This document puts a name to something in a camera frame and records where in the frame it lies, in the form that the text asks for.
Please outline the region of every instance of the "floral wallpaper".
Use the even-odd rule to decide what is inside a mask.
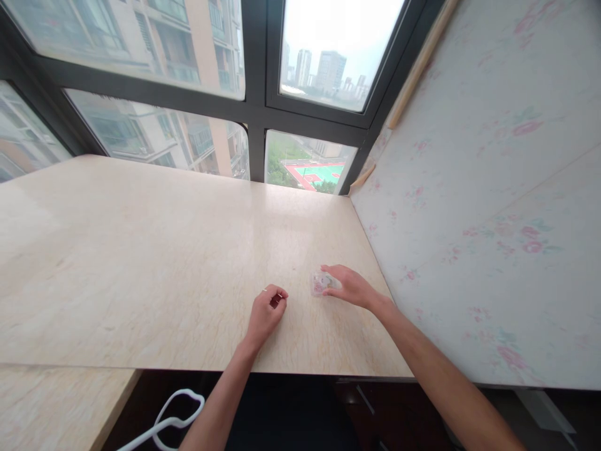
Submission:
[[[351,195],[396,304],[474,381],[601,390],[600,73],[597,1],[463,0]]]

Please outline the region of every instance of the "tree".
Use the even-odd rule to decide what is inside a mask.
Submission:
[[[316,185],[315,183],[313,183],[313,188],[315,188],[315,191],[317,191],[317,192],[323,192],[323,193],[327,193],[327,194],[334,194],[334,190],[336,189],[336,185],[337,184],[335,184],[334,182],[328,182],[327,180],[324,180],[319,185]]]

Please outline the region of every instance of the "tennis court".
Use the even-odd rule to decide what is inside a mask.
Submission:
[[[342,174],[342,164],[310,164],[310,165],[288,165],[286,169],[308,191],[315,191],[312,184],[321,184],[328,181],[337,184]]]

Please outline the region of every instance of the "green court surface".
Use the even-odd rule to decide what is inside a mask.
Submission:
[[[295,167],[294,170],[301,176],[305,178],[308,182],[320,183],[323,180],[327,180],[328,182],[333,182],[335,184],[338,183],[340,179],[340,174],[342,174],[342,170],[344,165],[340,166],[314,166],[314,167]],[[307,175],[316,175],[319,179],[313,177],[307,177]]]

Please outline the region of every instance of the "person's right hand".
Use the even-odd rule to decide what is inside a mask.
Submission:
[[[361,275],[343,265],[322,265],[321,270],[332,274],[342,284],[342,289],[327,288],[323,296],[334,296],[364,309],[373,311],[376,304],[389,301],[378,293]]]

